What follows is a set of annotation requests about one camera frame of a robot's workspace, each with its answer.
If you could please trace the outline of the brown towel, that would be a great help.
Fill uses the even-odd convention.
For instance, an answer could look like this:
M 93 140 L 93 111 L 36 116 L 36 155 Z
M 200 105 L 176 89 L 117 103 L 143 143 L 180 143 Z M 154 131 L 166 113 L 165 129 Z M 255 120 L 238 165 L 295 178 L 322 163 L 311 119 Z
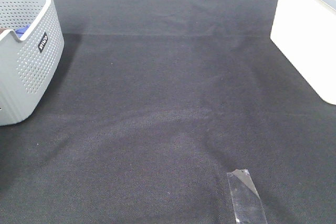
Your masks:
M 0 34 L 2 34 L 6 30 L 8 30 L 8 28 L 0 28 Z

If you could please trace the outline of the black table cloth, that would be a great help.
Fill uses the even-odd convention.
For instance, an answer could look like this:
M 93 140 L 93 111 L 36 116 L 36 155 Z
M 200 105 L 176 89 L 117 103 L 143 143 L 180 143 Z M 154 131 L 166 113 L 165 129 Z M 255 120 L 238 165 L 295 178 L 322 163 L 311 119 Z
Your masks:
M 335 106 L 270 40 L 277 0 L 54 0 L 65 47 L 1 128 L 1 223 L 335 223 Z

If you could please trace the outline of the clear tape strip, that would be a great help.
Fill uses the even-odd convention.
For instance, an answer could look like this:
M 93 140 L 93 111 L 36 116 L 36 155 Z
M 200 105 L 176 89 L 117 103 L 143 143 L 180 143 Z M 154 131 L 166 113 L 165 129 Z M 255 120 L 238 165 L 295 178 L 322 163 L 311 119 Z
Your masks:
M 236 223 L 267 224 L 259 193 L 247 169 L 227 173 Z

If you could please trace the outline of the grey perforated laundry basket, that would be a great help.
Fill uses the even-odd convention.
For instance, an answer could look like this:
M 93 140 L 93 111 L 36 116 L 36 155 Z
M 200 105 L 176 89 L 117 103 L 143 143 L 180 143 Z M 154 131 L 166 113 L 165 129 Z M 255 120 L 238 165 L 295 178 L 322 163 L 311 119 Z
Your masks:
M 18 38 L 15 30 L 30 25 Z M 54 0 L 1 0 L 1 125 L 27 119 L 64 49 Z

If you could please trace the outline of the white storage box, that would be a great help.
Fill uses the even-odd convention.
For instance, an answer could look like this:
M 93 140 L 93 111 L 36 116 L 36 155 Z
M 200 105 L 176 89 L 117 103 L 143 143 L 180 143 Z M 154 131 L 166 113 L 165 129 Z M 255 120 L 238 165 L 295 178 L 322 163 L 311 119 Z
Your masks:
M 278 0 L 270 39 L 317 95 L 335 104 L 335 0 Z

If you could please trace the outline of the blue cloth in basket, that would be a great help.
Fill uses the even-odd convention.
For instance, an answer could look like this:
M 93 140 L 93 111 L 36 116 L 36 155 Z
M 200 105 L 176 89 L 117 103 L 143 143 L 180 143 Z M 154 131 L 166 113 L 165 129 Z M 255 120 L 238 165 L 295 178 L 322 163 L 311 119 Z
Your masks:
M 22 28 L 18 28 L 15 30 L 15 33 L 17 35 L 18 38 L 20 38 L 26 31 L 27 29 L 30 27 L 30 25 L 27 25 L 25 27 L 22 27 Z

